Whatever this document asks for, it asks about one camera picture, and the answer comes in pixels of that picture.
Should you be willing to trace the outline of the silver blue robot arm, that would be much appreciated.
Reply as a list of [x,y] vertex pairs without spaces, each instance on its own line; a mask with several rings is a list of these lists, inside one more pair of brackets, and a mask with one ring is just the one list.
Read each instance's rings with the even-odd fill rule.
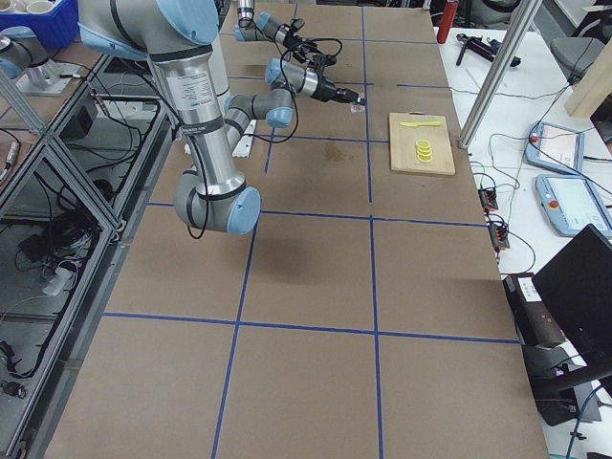
[[256,15],[253,1],[238,1],[234,36],[244,42],[271,42],[282,47],[280,54],[283,60],[294,58],[299,63],[306,63],[311,60],[310,55],[319,52],[319,48],[314,39],[299,34],[304,25],[305,21],[301,18],[283,23],[266,11]]
[[234,165],[232,153],[253,120],[273,128],[295,123],[295,98],[363,106],[364,96],[339,88],[324,75],[334,55],[303,38],[300,19],[289,24],[252,1],[237,6],[234,36],[243,42],[267,41],[284,47],[269,61],[266,94],[228,96],[224,66],[212,69],[219,34],[219,13],[212,1],[81,1],[80,37],[106,55],[144,61],[171,118],[186,136],[193,165],[180,178],[174,208],[191,230],[231,234],[250,232],[259,218],[261,197]]

